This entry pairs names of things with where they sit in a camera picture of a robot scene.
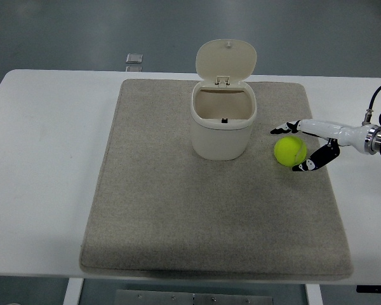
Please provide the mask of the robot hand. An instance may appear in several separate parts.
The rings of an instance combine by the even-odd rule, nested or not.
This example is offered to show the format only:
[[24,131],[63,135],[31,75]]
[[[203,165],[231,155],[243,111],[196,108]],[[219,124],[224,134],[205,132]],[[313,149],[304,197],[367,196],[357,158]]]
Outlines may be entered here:
[[279,125],[270,133],[277,135],[303,132],[328,141],[305,161],[292,167],[294,172],[308,172],[318,170],[337,158],[341,146],[352,146],[363,154],[371,153],[371,140],[367,138],[370,130],[371,125],[351,127],[313,119],[301,119]]

